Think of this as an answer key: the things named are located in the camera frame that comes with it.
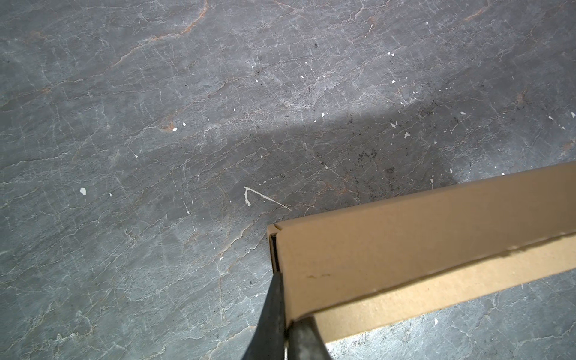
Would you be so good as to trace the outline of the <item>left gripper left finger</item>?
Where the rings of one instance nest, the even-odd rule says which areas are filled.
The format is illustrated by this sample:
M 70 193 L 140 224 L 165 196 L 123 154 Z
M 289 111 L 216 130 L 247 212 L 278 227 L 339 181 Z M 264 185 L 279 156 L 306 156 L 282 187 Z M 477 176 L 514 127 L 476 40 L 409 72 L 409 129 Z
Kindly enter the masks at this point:
M 274 273 L 256 331 L 242 359 L 284 359 L 285 342 L 284 282 Z

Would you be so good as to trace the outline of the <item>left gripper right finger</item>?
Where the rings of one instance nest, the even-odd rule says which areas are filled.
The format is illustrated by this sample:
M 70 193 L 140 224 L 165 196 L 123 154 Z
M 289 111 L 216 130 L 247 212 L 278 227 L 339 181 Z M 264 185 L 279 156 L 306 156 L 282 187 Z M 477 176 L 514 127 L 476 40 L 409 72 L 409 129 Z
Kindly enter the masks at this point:
M 295 321 L 288 330 L 288 360 L 332 360 L 313 316 Z

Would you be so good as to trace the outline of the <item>brown cardboard box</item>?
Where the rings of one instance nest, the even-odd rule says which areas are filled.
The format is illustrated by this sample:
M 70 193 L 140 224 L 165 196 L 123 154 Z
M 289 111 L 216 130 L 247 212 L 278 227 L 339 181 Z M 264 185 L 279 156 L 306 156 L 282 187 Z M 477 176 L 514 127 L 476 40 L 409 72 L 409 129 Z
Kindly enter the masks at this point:
M 575 164 L 275 223 L 286 324 L 340 340 L 575 268 Z

